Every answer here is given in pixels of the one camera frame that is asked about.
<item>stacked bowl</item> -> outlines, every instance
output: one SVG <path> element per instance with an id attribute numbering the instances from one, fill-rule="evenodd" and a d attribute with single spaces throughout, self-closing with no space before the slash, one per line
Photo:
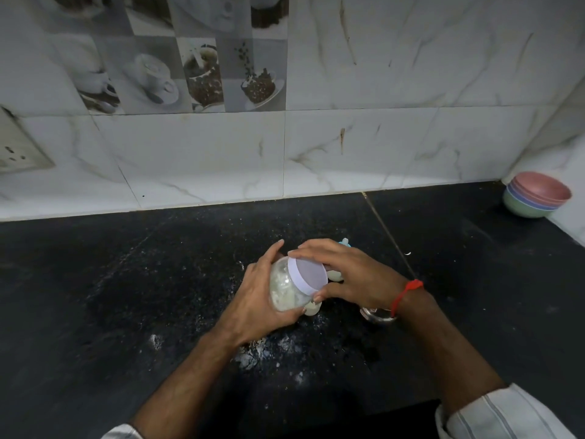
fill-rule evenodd
<path id="1" fill-rule="evenodd" d="M 556 178 L 526 171 L 517 174 L 504 191 L 504 205 L 521 217 L 545 217 L 571 198 L 569 188 Z"/>

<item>green bowl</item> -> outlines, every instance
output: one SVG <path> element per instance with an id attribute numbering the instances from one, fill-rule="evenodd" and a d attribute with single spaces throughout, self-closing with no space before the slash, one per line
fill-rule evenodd
<path id="1" fill-rule="evenodd" d="M 546 209 L 533 208 L 532 206 L 522 203 L 520 200 L 516 199 L 512 194 L 510 194 L 508 189 L 504 191 L 502 200 L 504 201 L 505 207 L 508 208 L 512 214 L 519 215 L 520 217 L 538 219 L 539 217 L 546 217 L 553 212 Z"/>

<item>jar lid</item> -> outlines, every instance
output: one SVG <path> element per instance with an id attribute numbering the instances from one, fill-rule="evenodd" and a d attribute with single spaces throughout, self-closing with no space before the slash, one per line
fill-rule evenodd
<path id="1" fill-rule="evenodd" d="M 313 295 L 327 285 L 327 271 L 322 263 L 289 258 L 289 274 L 294 285 L 306 295 Z"/>

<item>electrical socket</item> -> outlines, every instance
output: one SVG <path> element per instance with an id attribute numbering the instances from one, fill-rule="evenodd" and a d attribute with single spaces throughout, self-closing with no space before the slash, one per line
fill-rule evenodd
<path id="1" fill-rule="evenodd" d="M 5 108 L 0 109 L 0 173 L 54 166 L 28 135 L 16 118 Z"/>

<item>plastic jar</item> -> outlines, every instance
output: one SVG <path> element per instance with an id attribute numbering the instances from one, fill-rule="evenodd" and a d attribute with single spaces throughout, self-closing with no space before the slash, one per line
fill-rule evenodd
<path id="1" fill-rule="evenodd" d="M 283 257 L 270 270 L 270 298 L 278 311 L 303 307 L 327 285 L 322 263 Z"/>

